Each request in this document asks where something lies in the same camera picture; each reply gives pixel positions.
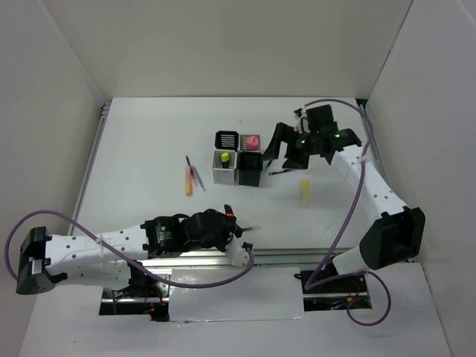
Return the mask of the orange black highlighter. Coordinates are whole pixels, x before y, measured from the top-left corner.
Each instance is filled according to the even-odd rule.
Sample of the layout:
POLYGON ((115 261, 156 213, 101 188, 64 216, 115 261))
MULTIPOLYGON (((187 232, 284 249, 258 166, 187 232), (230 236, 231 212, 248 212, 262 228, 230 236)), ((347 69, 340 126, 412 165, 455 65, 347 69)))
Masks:
POLYGON ((224 205, 224 210, 227 217, 234 217, 234 211, 230 205, 224 205))

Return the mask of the pale yellow highlighter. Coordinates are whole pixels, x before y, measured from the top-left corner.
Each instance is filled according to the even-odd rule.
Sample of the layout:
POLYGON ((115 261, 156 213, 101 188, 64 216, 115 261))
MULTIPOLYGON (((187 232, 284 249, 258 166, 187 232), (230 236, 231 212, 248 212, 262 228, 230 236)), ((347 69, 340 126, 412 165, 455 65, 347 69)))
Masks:
POLYGON ((303 178, 300 181, 300 200, 305 204, 309 204, 309 180, 307 178, 303 178))

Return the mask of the black pen refill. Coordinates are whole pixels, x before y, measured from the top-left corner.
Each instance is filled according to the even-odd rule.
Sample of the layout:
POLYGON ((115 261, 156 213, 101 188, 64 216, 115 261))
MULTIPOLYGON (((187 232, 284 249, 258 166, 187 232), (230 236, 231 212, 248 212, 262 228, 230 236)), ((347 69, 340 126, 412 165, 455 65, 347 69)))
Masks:
POLYGON ((250 226, 250 227, 245 227, 245 228, 241 228, 242 231, 258 231, 261 229, 261 226, 259 225, 255 225, 255 226, 250 226))

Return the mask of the pale orange highlighter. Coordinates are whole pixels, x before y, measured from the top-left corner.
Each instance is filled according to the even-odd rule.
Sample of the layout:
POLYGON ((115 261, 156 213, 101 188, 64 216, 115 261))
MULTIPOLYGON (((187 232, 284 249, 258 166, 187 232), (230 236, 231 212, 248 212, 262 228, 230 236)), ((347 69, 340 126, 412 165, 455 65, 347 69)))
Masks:
POLYGON ((191 175, 190 175, 190 168, 187 167, 185 170, 185 195, 186 196, 192 196, 193 195, 193 184, 191 181, 191 175))

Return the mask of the yellow black highlighter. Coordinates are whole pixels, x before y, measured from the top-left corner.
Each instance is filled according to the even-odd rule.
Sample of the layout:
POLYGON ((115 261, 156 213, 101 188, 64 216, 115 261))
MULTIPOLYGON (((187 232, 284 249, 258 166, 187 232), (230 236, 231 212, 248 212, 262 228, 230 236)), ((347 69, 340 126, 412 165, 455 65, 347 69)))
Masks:
POLYGON ((230 167, 230 153, 222 152, 220 156, 220 162, 223 169, 228 169, 230 167))

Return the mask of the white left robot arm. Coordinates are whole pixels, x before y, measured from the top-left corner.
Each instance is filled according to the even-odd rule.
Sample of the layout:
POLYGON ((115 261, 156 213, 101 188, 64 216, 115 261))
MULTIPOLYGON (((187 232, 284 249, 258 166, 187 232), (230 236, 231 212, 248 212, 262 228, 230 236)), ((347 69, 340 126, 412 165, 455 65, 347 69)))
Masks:
POLYGON ((242 229, 230 207, 157 216, 100 234, 76 227, 80 233, 70 236, 50 234, 44 226, 30 230, 20 247, 18 268, 11 272, 17 294, 37 295, 70 284, 122 289, 137 297, 147 285, 165 281, 145 268, 146 260, 209 248, 224 253, 236 267, 250 260, 248 248, 238 241, 242 229))

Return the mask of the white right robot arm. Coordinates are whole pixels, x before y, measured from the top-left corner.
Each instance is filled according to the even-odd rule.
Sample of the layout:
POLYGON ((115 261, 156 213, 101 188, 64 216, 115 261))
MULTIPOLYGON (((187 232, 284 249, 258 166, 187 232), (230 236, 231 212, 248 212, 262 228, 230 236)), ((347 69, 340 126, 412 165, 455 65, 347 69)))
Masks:
POLYGON ((276 159, 280 145, 285 143, 286 161, 283 168, 305 170, 313 155, 325 158, 345 182, 356 192, 343 225, 328 252, 305 284, 307 290, 326 284, 339 292, 350 283, 350 276, 376 271, 400 263, 419 254, 425 214, 420 208, 410 208, 388 186, 376 168, 367 160, 368 146, 351 129, 299 133, 291 126, 278 123, 262 158, 276 159), (335 256, 357 206, 362 206, 370 228, 358 245, 335 256))

